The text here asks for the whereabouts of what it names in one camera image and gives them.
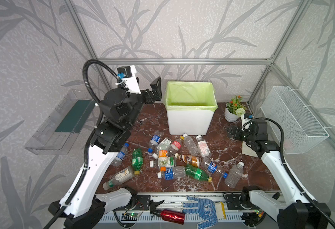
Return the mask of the blue label pepsi bottle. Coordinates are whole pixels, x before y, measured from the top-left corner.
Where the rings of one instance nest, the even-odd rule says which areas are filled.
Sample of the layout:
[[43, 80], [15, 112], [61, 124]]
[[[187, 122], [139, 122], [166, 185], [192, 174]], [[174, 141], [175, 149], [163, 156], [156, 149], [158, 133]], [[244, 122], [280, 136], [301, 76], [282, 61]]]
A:
[[164, 133], [157, 130], [154, 132], [151, 140], [148, 143], [148, 153], [153, 154], [155, 148], [158, 146], [158, 144], [161, 141], [161, 138], [163, 137]]

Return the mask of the square green label bottle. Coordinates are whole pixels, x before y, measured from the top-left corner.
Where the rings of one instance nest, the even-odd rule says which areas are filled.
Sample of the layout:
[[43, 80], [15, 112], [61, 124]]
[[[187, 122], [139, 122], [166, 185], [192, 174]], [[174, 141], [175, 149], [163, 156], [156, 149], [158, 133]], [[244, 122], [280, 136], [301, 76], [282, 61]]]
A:
[[171, 139], [165, 137], [160, 144], [156, 147], [157, 152], [160, 150], [166, 150], [169, 149], [170, 145], [171, 145], [172, 141]]

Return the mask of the green plastic bottle yellow cap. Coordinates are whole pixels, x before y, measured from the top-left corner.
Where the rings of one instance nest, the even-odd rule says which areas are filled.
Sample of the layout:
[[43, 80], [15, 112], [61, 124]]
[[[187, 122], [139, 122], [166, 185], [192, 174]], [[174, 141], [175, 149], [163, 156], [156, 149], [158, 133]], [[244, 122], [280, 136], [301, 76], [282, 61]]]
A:
[[210, 177], [205, 171], [196, 168], [192, 165], [186, 165], [185, 166], [185, 172], [186, 175], [194, 178], [195, 180], [198, 181], [207, 181], [207, 182], [211, 182], [212, 181], [212, 177]]

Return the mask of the small green bottle yellow cap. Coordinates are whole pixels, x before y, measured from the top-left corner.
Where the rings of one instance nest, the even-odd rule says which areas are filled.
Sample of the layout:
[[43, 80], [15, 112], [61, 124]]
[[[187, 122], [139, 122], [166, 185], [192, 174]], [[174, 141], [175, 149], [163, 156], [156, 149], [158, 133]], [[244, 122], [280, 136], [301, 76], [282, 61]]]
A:
[[143, 166], [143, 153], [140, 148], [137, 148], [132, 153], [132, 167], [135, 175], [139, 175]]

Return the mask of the orange label clear bottle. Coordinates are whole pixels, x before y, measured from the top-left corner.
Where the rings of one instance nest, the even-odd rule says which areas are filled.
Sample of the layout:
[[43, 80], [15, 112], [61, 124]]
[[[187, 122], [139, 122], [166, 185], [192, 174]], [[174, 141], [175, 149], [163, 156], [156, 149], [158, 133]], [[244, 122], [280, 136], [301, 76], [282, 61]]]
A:
[[[158, 160], [164, 160], [164, 159], [167, 159], [168, 158], [168, 149], [166, 150], [160, 150], [158, 152]], [[160, 171], [161, 172], [165, 172], [166, 171], [166, 167], [160, 167]]]

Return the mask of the blue label water bottle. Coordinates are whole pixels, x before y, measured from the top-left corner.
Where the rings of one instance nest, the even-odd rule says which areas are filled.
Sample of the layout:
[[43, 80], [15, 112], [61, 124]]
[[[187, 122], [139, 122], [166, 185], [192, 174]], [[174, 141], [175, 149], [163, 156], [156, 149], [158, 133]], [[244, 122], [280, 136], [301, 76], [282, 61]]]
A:
[[163, 178], [164, 180], [179, 179], [186, 176], [186, 171], [184, 166], [167, 168], [165, 171], [158, 172], [157, 177]]

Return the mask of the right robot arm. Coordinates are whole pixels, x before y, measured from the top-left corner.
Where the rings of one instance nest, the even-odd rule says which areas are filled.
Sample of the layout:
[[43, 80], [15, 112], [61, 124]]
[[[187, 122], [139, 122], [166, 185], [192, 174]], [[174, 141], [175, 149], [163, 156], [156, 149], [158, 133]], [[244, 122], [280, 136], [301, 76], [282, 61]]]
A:
[[267, 166], [285, 199], [282, 203], [265, 191], [249, 191], [250, 202], [275, 220], [280, 229], [335, 228], [331, 210], [319, 203], [300, 182], [284, 156], [285, 133], [272, 119], [254, 118], [241, 127], [227, 129], [228, 137], [244, 142]]

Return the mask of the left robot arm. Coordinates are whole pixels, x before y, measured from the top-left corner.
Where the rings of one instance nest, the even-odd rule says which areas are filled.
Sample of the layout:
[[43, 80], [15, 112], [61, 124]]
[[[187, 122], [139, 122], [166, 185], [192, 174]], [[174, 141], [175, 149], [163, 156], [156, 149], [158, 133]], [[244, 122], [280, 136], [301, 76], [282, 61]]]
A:
[[113, 160], [119, 154], [126, 140], [131, 136], [142, 107], [162, 99], [162, 80], [156, 78], [150, 88], [141, 90], [134, 65], [122, 66], [111, 71], [116, 79], [116, 88], [99, 99], [92, 89], [88, 77], [91, 65], [109, 67], [95, 59], [85, 62], [82, 68], [84, 84], [99, 108], [99, 118], [84, 147], [84, 162], [73, 184], [61, 200], [50, 204], [52, 219], [50, 228], [57, 219], [64, 218], [67, 229], [91, 229], [103, 215], [128, 205], [135, 195], [132, 189], [121, 188], [108, 194], [106, 198], [96, 196], [96, 190]]

